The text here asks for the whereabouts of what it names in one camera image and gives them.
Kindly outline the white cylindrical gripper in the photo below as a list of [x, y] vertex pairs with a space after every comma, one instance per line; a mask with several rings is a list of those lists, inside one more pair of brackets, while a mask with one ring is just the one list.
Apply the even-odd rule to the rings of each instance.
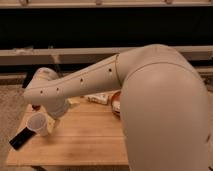
[[47, 117], [47, 127], [49, 132], [52, 132], [56, 126], [55, 119], [62, 117], [68, 111], [69, 107], [70, 103], [67, 99], [51, 101], [45, 105], [45, 109], [50, 116]]

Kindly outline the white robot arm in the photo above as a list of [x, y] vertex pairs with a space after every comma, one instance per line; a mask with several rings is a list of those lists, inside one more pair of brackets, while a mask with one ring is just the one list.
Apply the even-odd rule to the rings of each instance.
[[131, 171], [210, 171], [207, 89], [172, 47], [132, 49], [62, 78], [41, 68], [24, 98], [61, 116], [70, 97], [116, 89]]

